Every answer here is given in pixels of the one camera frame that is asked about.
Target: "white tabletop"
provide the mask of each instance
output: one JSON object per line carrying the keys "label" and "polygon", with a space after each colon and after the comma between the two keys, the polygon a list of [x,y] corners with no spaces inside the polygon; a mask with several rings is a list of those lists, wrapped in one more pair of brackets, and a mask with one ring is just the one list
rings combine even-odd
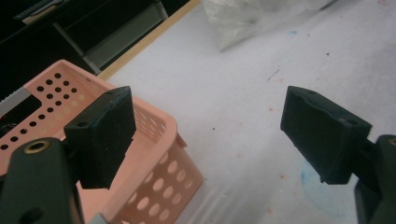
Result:
{"label": "white tabletop", "polygon": [[202,5],[108,81],[176,118],[205,183],[177,223],[357,223],[280,131],[289,85],[396,134],[396,1],[342,0],[221,52]]}

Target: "transparent plastic bag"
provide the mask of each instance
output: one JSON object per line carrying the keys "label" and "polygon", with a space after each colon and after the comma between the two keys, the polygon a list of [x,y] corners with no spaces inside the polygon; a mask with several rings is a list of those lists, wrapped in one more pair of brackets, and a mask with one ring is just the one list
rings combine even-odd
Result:
{"label": "transparent plastic bag", "polygon": [[220,49],[265,32],[307,10],[334,0],[202,0]]}

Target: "blue ink stain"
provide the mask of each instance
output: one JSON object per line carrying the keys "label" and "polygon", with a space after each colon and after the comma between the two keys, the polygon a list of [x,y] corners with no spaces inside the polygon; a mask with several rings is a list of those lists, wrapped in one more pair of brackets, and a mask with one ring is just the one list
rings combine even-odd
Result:
{"label": "blue ink stain", "polygon": [[297,34],[298,34],[298,31],[289,31],[288,34],[289,34],[289,35],[297,35]]}
{"label": "blue ink stain", "polygon": [[351,195],[353,197],[353,189],[346,189],[346,186],[340,189],[339,186],[320,183],[319,175],[308,161],[305,161],[301,172],[301,183],[305,198],[328,216],[344,219],[350,218],[354,214],[354,210],[350,209],[350,204],[345,204],[346,198]]}

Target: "white table surface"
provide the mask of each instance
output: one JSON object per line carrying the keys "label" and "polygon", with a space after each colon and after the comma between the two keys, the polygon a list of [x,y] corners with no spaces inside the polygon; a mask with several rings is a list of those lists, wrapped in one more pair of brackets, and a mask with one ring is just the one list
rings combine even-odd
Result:
{"label": "white table surface", "polygon": [[341,0],[223,52],[202,5],[108,81],[174,116],[205,183],[177,223],[357,223],[279,125],[289,85],[396,134],[396,1]]}

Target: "pink plastic basket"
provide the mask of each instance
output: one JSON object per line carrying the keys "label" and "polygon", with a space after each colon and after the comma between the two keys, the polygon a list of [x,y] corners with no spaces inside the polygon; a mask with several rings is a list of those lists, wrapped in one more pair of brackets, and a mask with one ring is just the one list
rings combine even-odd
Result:
{"label": "pink plastic basket", "polygon": [[[0,139],[0,175],[12,152],[40,137],[64,139],[63,127],[114,86],[59,61],[23,86],[42,106]],[[78,190],[85,220],[101,214],[109,223],[174,223],[203,177],[168,114],[134,97],[137,131],[110,189]]]}

